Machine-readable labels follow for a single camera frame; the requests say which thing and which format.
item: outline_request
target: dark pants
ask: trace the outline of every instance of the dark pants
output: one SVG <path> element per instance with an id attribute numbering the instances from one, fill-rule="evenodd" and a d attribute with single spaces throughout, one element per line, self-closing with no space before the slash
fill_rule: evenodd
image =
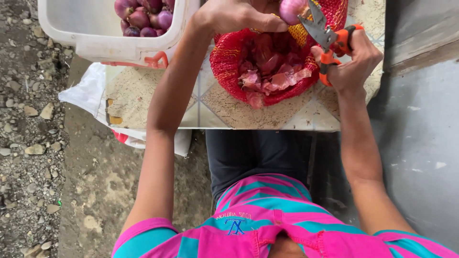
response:
<path id="1" fill-rule="evenodd" d="M 217 201 L 232 184 L 257 174 L 283 174 L 306 185 L 309 157 L 301 156 L 298 143 L 296 131 L 206 130 L 212 197 Z"/>

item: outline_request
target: scissors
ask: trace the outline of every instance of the scissors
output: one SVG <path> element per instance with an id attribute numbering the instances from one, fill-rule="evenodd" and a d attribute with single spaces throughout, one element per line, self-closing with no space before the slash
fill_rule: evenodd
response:
<path id="1" fill-rule="evenodd" d="M 341 62 L 333 57 L 333 51 L 330 49 L 334 43 L 335 53 L 338 56 L 343 56 L 344 54 L 350 55 L 352 52 L 350 41 L 350 35 L 354 30 L 364 29 L 358 24 L 348 26 L 342 30 L 334 32 L 330 25 L 326 26 L 327 18 L 324 13 L 317 7 L 317 5 L 312 1 L 309 1 L 309 8 L 313 15 L 313 21 L 303 18 L 301 15 L 298 15 L 298 19 L 301 24 L 307 30 L 309 35 L 322 47 L 324 53 L 320 57 L 320 73 L 319 78 L 323 84 L 327 86 L 332 86 L 327 79 L 327 71 L 330 65 L 340 65 Z"/>

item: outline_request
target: plastic basket handle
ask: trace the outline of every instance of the plastic basket handle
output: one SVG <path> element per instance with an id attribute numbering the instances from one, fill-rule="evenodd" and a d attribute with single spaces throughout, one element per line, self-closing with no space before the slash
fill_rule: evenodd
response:
<path id="1" fill-rule="evenodd" d="M 138 67 L 149 67 L 153 69 L 159 69 L 159 68 L 164 68 L 166 69 L 169 65 L 169 60 L 168 56 L 164 51 L 159 51 L 154 57 L 145 57 L 144 62 L 147 63 L 148 65 L 138 65 L 134 63 L 129 63 L 129 62 L 102 62 L 102 64 L 105 65 L 111 65 L 111 66 L 138 66 Z"/>

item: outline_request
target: person's left hand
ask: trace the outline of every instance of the person's left hand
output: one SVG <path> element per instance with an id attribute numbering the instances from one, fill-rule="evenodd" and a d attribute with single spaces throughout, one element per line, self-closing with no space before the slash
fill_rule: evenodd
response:
<path id="1" fill-rule="evenodd" d="M 208 0 L 196 14 L 214 33 L 224 34 L 244 28 L 264 32 L 284 32 L 288 25 L 270 14 L 279 13 L 279 3 L 269 0 Z"/>

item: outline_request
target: gravel ground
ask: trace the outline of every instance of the gravel ground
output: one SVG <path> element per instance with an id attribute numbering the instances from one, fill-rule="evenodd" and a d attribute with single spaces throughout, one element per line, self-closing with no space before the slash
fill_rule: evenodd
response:
<path id="1" fill-rule="evenodd" d="M 72 55 L 42 31 L 36 0 L 0 0 L 0 258 L 57 257 L 68 145 L 57 93 Z"/>

